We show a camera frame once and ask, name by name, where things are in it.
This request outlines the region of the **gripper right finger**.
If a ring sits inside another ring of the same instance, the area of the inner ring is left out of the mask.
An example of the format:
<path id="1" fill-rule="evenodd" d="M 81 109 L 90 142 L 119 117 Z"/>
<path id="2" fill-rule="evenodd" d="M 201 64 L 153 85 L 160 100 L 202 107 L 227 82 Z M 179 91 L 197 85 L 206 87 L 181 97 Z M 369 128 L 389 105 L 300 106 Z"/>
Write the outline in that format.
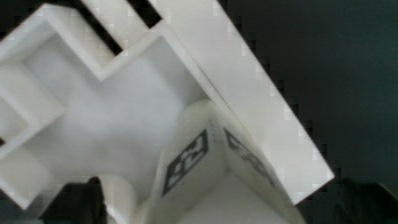
<path id="1" fill-rule="evenodd" d="M 298 203 L 307 224 L 398 224 L 398 197 L 376 182 L 332 181 Z"/>

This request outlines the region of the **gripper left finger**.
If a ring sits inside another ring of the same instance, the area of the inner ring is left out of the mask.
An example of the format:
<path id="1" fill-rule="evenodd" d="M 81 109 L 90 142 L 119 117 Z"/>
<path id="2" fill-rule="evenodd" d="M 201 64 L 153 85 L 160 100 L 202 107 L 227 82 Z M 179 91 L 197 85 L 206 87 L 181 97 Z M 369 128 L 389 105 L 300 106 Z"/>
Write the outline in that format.
<path id="1" fill-rule="evenodd" d="M 106 224 L 101 181 L 67 183 L 39 216 L 44 224 Z"/>

